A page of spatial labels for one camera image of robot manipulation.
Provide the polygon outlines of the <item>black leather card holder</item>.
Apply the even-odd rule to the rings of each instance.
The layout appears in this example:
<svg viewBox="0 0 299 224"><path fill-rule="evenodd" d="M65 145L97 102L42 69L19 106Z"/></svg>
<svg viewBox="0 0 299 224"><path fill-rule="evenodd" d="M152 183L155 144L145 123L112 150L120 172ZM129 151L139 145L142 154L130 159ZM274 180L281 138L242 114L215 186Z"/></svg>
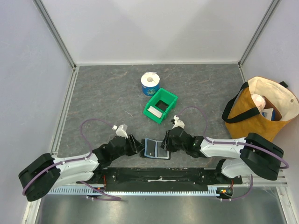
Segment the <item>black leather card holder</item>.
<svg viewBox="0 0 299 224"><path fill-rule="evenodd" d="M144 149L139 153L139 156L145 159L170 160L171 153L162 148L162 143L162 140L142 139Z"/></svg>

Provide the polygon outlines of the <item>green plastic bin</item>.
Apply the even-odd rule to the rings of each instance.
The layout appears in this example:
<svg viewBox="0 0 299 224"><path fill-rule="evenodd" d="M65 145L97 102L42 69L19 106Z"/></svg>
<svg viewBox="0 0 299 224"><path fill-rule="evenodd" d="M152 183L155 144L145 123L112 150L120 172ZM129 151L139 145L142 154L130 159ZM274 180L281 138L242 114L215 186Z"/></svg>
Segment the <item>green plastic bin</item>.
<svg viewBox="0 0 299 224"><path fill-rule="evenodd" d="M161 124L172 109L175 108L178 97L164 88L160 88L147 102L143 114Z"/></svg>

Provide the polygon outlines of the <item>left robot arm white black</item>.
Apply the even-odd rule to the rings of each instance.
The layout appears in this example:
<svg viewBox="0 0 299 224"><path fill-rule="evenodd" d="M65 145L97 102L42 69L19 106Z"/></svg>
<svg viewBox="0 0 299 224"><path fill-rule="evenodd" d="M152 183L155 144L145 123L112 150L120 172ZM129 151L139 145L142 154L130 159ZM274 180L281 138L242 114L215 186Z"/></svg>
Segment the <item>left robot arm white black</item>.
<svg viewBox="0 0 299 224"><path fill-rule="evenodd" d="M143 149L144 145L130 134L127 138L115 136L88 154L65 158L42 154L19 173L22 194L33 202L66 184L80 181L99 183L103 177L102 169L122 156L132 156Z"/></svg>

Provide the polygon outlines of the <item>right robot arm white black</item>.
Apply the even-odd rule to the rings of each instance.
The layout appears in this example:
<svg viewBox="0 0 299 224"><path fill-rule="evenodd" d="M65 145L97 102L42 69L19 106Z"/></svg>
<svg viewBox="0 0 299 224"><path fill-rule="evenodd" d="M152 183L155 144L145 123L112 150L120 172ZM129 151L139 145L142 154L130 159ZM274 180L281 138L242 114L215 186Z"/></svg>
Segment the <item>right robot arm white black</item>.
<svg viewBox="0 0 299 224"><path fill-rule="evenodd" d="M185 151L193 158L221 157L214 178L226 183L240 175L253 175L275 181L283 162L284 151L257 133L239 139L218 140L204 136L192 137L183 128L166 132L162 149L170 152Z"/></svg>

